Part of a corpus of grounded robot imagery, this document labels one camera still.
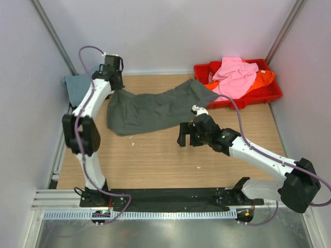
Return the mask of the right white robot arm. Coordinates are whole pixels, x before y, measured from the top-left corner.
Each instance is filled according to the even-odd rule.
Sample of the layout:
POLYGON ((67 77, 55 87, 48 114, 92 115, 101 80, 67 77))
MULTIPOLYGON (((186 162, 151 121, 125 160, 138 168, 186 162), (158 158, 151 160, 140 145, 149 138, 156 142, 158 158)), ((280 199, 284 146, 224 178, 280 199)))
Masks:
POLYGON ((250 163, 271 175, 273 181, 247 179, 233 191, 235 202, 246 204, 251 199, 281 201, 297 213, 305 213, 321 188, 313 164, 304 158, 298 161, 279 156, 244 139, 231 128, 220 128, 208 114, 197 116, 179 126, 177 143, 184 147, 186 135, 193 147, 209 145, 213 151, 250 163))

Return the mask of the grey t shirt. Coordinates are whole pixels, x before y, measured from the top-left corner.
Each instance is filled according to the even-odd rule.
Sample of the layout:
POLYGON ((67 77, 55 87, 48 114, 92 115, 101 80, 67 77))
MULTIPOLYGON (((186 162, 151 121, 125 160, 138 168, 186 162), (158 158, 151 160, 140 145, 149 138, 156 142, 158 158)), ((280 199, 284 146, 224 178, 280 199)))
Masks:
POLYGON ((160 94, 115 91, 107 107, 107 127, 118 136, 158 131, 188 122, 193 105, 207 107, 218 95, 189 79, 160 94))

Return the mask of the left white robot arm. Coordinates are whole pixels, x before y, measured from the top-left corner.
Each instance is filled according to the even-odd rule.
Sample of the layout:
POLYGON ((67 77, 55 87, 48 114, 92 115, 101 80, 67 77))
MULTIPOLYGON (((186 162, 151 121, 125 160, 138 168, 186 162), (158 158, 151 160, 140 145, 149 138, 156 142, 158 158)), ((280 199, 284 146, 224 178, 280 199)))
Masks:
POLYGON ((110 197, 117 196, 109 192, 107 180, 99 163, 98 149, 101 137, 95 124, 95 118, 104 102, 115 90, 122 89, 123 59, 119 55, 103 54, 104 63, 97 71, 89 75, 90 87, 83 100, 72 114, 62 117, 65 143, 80 161, 85 177, 85 190, 82 200, 93 201, 97 206, 105 206, 110 197))

